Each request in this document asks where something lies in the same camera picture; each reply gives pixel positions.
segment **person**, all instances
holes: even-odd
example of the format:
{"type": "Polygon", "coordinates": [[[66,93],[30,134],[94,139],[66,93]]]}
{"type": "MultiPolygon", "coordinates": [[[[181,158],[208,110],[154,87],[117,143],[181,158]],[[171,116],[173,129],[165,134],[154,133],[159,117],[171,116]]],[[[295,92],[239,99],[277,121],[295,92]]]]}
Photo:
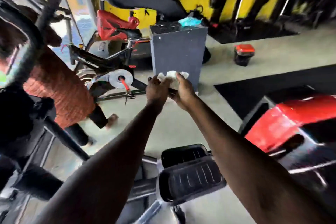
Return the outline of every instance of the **person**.
{"type": "MultiPolygon", "coordinates": [[[[177,104],[207,140],[228,185],[257,224],[336,223],[285,168],[221,120],[177,74],[177,104]]],[[[171,81],[154,77],[147,104],[61,186],[34,224],[115,223],[141,164],[149,134],[168,97],[171,81]]]]}
{"type": "MultiPolygon", "coordinates": [[[[32,22],[36,22],[38,14],[33,9],[17,5],[13,1],[11,4],[32,22]]],[[[0,28],[0,70],[6,73],[13,62],[14,54],[19,49],[18,46],[23,45],[27,40],[21,31],[2,19],[0,19],[0,28]]],[[[56,108],[55,122],[68,132],[80,146],[92,143],[78,122],[88,117],[99,128],[110,128],[118,116],[113,114],[106,118],[75,72],[70,70],[48,47],[48,45],[59,47],[62,42],[62,39],[50,26],[47,26],[44,37],[46,45],[43,53],[23,88],[30,95],[52,98],[56,108]]]]}

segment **black pants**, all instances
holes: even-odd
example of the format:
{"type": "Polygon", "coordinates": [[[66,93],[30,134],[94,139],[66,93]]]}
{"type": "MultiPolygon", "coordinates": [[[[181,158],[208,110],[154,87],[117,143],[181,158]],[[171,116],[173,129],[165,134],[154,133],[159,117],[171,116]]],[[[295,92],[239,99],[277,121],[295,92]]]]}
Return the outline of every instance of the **black pants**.
{"type": "MultiPolygon", "coordinates": [[[[93,112],[89,114],[89,119],[92,120],[98,128],[103,128],[107,124],[107,118],[105,117],[102,109],[96,104],[93,112]]],[[[78,123],[75,123],[64,129],[80,146],[84,146],[89,141],[89,136],[84,132],[78,123]]]]}

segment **floor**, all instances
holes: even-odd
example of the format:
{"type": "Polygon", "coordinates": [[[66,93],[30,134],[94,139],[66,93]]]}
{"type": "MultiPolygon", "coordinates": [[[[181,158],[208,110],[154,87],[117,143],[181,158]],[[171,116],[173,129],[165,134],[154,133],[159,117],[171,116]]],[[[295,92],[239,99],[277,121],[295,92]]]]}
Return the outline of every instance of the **floor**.
{"type": "MultiPolygon", "coordinates": [[[[284,73],[336,63],[336,23],[321,26],[314,31],[305,31],[297,36],[251,41],[256,55],[247,67],[240,67],[233,62],[233,46],[221,45],[211,37],[207,47],[212,53],[211,60],[203,66],[200,77],[199,97],[207,103],[232,128],[238,129],[241,120],[228,103],[215,90],[213,85],[238,81],[265,75],[284,73]]],[[[150,72],[136,74],[136,78],[146,81],[150,72]]],[[[138,96],[124,105],[124,99],[109,100],[101,107],[110,116],[116,113],[118,123],[110,130],[98,129],[90,120],[81,126],[92,136],[96,143],[83,149],[94,154],[108,141],[119,134],[132,118],[144,107],[145,96],[138,96]]],[[[208,147],[202,134],[189,115],[171,101],[158,117],[149,137],[145,154],[160,157],[163,150],[183,145],[202,143],[208,147]]],[[[56,141],[52,147],[45,167],[58,178],[65,180],[81,165],[63,145],[56,141]]],[[[30,223],[43,208],[45,203],[30,200],[21,223],[30,223]]],[[[212,194],[194,199],[182,205],[186,212],[187,223],[254,223],[229,186],[212,194]]],[[[152,223],[176,223],[170,211],[162,211],[152,223]]]]}

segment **silver weight plate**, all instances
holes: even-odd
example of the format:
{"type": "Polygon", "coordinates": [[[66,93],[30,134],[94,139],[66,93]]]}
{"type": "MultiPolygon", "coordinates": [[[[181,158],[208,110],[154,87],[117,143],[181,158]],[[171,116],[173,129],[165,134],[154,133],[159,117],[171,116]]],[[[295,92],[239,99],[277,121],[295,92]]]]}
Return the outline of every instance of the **silver weight plate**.
{"type": "Polygon", "coordinates": [[[120,76],[123,76],[125,78],[125,82],[127,85],[131,85],[133,83],[133,76],[132,74],[124,69],[117,69],[112,72],[109,72],[108,74],[108,82],[117,89],[124,89],[125,86],[122,84],[122,82],[118,79],[120,76]]]}

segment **blue cloth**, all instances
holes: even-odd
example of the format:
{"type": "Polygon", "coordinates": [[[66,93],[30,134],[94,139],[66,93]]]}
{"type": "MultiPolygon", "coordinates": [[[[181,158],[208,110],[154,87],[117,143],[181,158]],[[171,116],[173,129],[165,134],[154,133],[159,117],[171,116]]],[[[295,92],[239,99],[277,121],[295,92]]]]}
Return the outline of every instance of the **blue cloth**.
{"type": "Polygon", "coordinates": [[[186,26],[199,25],[201,24],[202,20],[193,17],[186,17],[184,19],[179,20],[178,22],[182,25],[182,27],[186,27],[186,26]]]}

